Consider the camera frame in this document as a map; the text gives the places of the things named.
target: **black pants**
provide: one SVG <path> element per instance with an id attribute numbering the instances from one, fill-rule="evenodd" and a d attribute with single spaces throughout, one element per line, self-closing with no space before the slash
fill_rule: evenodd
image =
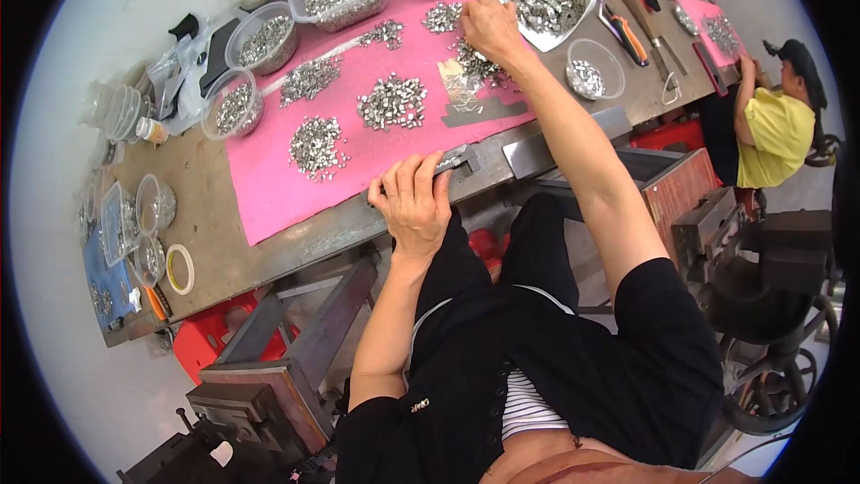
<path id="1" fill-rule="evenodd" d="M 720 97 L 712 93 L 698 104 L 702 122 L 704 146 L 708 149 L 714 173 L 726 186 L 738 184 L 738 137 L 735 134 L 735 101 L 740 85 L 728 88 L 728 94 Z"/>
<path id="2" fill-rule="evenodd" d="M 499 280 L 499 287 L 507 285 L 541 288 L 576 311 L 580 294 L 564 242 L 562 206 L 550 194 L 531 197 L 513 220 Z M 421 286 L 415 318 L 446 299 L 460 301 L 461 297 L 483 294 L 491 288 L 487 267 L 469 248 L 459 211 L 452 207 L 442 248 L 430 263 Z"/>
<path id="3" fill-rule="evenodd" d="M 556 308 L 544 296 L 512 285 L 540 288 L 577 311 L 580 293 L 564 242 L 562 205 L 548 193 L 532 196 L 513 220 L 498 285 L 492 284 L 486 265 L 469 248 L 459 211 L 451 208 L 445 240 L 421 286 L 415 320 L 439 303 L 451 300 L 421 324 L 414 340 L 412 370 L 421 367 L 447 333 L 499 307 L 534 303 Z"/>

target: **pink mat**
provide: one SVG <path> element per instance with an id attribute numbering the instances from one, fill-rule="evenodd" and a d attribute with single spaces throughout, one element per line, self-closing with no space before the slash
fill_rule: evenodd
<path id="1" fill-rule="evenodd" d="M 360 193 L 371 179 L 397 160 L 414 153 L 429 154 L 475 143 L 534 118 L 529 111 L 516 117 L 450 129 L 442 123 L 448 98 L 436 63 L 457 55 L 455 49 L 447 47 L 456 43 L 462 31 L 435 35 L 421 25 L 425 12 L 438 1 L 463 0 L 391 0 L 380 15 L 336 34 L 302 26 L 302 42 L 295 57 L 283 70 L 258 81 L 261 86 L 272 84 L 296 65 L 371 30 L 388 18 L 404 24 L 401 48 L 389 50 L 384 43 L 373 43 L 366 48 L 347 50 L 341 55 L 340 78 L 313 101 L 300 100 L 280 108 L 280 91 L 274 91 L 264 99 L 263 117 L 256 130 L 247 137 L 226 141 L 239 215 L 249 245 Z M 392 72 L 401 77 L 417 76 L 424 83 L 427 96 L 423 127 L 392 128 L 388 133 L 364 127 L 355 110 L 356 96 L 369 94 L 378 78 Z M 513 92 L 514 88 L 484 89 L 478 98 L 498 96 L 504 104 L 523 100 L 522 94 Z M 343 131 L 337 150 L 352 156 L 346 168 L 332 169 L 335 177 L 323 183 L 311 182 L 295 165 L 286 166 L 292 134 L 305 116 L 317 114 L 337 117 Z"/>
<path id="2" fill-rule="evenodd" d="M 692 19 L 693 23 L 699 28 L 699 38 L 702 38 L 702 43 L 704 43 L 705 48 L 707 48 L 711 57 L 714 58 L 714 63 L 717 68 L 722 68 L 724 66 L 731 66 L 738 59 L 734 56 L 727 55 L 723 53 L 716 44 L 708 38 L 708 35 L 705 33 L 702 27 L 702 17 L 715 17 L 718 15 L 725 15 L 720 9 L 720 6 L 711 4 L 710 2 L 705 2 L 704 0 L 675 0 L 678 4 L 687 12 L 687 14 Z M 735 31 L 735 38 L 738 38 L 738 43 L 740 43 L 740 52 L 746 53 L 747 50 L 744 48 L 744 43 L 740 40 L 740 36 L 738 36 L 738 32 Z"/>

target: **striped shirt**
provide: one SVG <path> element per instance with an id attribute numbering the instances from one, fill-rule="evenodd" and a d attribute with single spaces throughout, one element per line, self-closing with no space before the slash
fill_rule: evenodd
<path id="1" fill-rule="evenodd" d="M 566 430 L 568 422 L 562 419 L 541 398 L 532 380 L 520 369 L 507 377 L 505 413 L 501 415 L 501 440 L 526 430 Z"/>

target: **black cap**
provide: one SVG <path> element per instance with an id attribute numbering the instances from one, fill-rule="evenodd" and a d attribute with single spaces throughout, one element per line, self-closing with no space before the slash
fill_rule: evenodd
<path id="1" fill-rule="evenodd" d="M 790 39 L 782 47 L 776 47 L 765 40 L 765 49 L 771 56 L 779 56 L 781 60 L 791 62 L 795 73 L 800 75 L 806 83 L 809 106 L 812 107 L 813 111 L 817 113 L 821 109 L 827 108 L 824 86 L 821 83 L 821 77 L 818 76 L 818 70 L 815 68 L 815 61 L 806 45 L 796 39 Z"/>

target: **workbench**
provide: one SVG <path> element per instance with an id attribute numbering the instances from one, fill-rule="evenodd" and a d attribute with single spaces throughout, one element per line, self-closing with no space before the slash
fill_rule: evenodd
<path id="1" fill-rule="evenodd" d="M 629 19 L 633 31 L 650 51 L 646 43 L 648 40 L 624 3 L 621 0 L 606 1 L 617 14 Z M 601 42 L 621 63 L 626 88 L 617 99 L 578 101 L 592 114 L 620 105 L 630 124 L 646 123 L 714 91 L 693 51 L 695 38 L 684 32 L 672 16 L 672 2 L 658 1 L 662 9 L 649 15 L 651 23 L 671 44 L 688 71 L 687 75 L 682 75 L 671 55 L 664 51 L 666 65 L 670 71 L 676 72 L 675 78 L 682 91 L 681 97 L 672 104 L 661 103 L 663 81 L 657 68 L 653 64 L 646 68 L 634 64 L 608 29 L 600 24 L 595 13 L 584 18 L 565 43 L 549 53 L 538 51 L 537 54 L 564 84 L 570 42 L 577 38 Z M 723 69 L 721 73 L 727 85 L 739 79 L 733 68 Z M 667 98 L 671 99 L 672 94 L 667 94 Z M 481 169 L 475 173 L 468 173 L 463 168 L 455 169 L 451 180 L 451 201 L 456 203 L 512 180 L 514 175 L 502 153 L 502 147 L 538 133 L 539 125 L 537 121 L 532 121 L 472 145 Z M 623 135 L 608 134 L 610 137 L 621 137 L 613 139 L 616 145 L 625 144 Z M 307 265 L 334 257 L 386 231 L 381 214 L 371 208 L 361 195 L 356 195 L 276 233 L 256 246 L 249 246 L 239 218 L 224 143 L 208 140 L 199 128 L 189 130 L 183 136 L 172 137 L 158 148 L 143 142 L 127 147 L 124 162 L 114 167 L 114 171 L 123 187 L 130 192 L 137 190 L 141 178 L 147 173 L 155 174 L 176 192 L 176 219 L 159 233 L 159 237 L 165 249 L 174 243 L 181 243 L 188 248 L 193 258 L 196 281 L 193 290 L 187 296 L 181 296 L 170 288 L 166 278 L 162 280 L 160 286 L 173 310 L 171 321 L 181 320 Z M 125 328 L 106 333 L 107 344 L 114 346 L 126 339 L 150 333 L 153 331 L 153 321 L 149 307 L 145 306 L 142 312 L 126 318 Z"/>

